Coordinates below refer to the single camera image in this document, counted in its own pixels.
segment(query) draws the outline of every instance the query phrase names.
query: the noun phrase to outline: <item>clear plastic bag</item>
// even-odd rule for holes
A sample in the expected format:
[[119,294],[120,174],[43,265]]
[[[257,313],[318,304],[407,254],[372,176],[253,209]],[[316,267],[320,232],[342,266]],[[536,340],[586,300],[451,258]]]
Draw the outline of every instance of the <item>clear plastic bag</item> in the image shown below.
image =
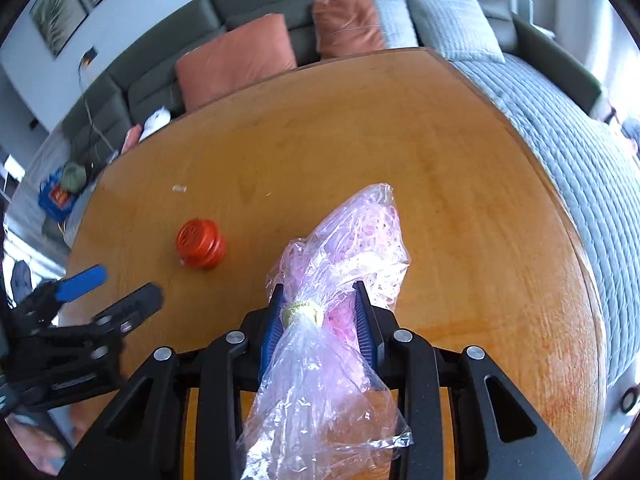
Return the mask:
[[268,279],[270,294],[284,284],[286,328],[238,441],[242,478],[388,476],[394,450],[412,436],[358,350],[353,283],[391,308],[409,261],[387,184],[365,188],[287,246]]

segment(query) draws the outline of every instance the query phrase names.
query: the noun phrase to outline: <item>gray pillow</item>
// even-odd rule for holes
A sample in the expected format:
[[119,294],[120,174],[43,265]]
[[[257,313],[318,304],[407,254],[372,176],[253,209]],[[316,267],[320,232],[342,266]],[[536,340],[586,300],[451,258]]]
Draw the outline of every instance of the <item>gray pillow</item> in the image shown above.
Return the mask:
[[495,61],[504,56],[478,0],[406,0],[425,46],[450,61]]
[[406,0],[373,0],[387,48],[418,46]]

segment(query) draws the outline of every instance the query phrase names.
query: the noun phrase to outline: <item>round table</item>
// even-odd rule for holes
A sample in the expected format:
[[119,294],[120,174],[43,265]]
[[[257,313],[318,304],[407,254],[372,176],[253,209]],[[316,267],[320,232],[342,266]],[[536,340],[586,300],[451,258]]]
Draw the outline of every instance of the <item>round table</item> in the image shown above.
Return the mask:
[[[86,322],[156,282],[164,309],[127,338],[125,371],[158,346],[206,346],[266,305],[265,276],[289,240],[377,182],[394,188],[412,256],[400,325],[441,348],[485,348],[588,471],[606,390],[590,265],[520,136],[425,49],[278,76],[172,122],[116,160],[68,266],[71,275],[103,264],[109,281],[67,306],[62,321]],[[186,269],[175,253],[178,229],[196,217],[213,219],[228,240],[215,270]],[[104,403],[89,403],[92,416]]]

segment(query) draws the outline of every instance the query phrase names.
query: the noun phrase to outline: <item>human hand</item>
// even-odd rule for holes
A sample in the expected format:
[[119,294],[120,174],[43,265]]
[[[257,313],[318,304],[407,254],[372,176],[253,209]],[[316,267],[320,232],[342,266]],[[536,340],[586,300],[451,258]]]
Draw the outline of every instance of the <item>human hand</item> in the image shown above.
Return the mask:
[[65,451],[62,446],[52,436],[29,424],[20,423],[13,415],[9,415],[5,420],[33,465],[42,472],[56,475],[58,472],[50,461],[64,457]]

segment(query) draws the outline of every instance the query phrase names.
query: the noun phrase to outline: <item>orange pillow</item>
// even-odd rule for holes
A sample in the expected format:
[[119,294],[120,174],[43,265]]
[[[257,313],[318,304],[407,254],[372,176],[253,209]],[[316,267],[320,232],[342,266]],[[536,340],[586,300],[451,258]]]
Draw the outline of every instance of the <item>orange pillow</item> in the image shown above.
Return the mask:
[[316,0],[313,17],[322,59],[385,48],[373,0]]
[[282,14],[267,14],[182,56],[175,73],[187,112],[296,68]]

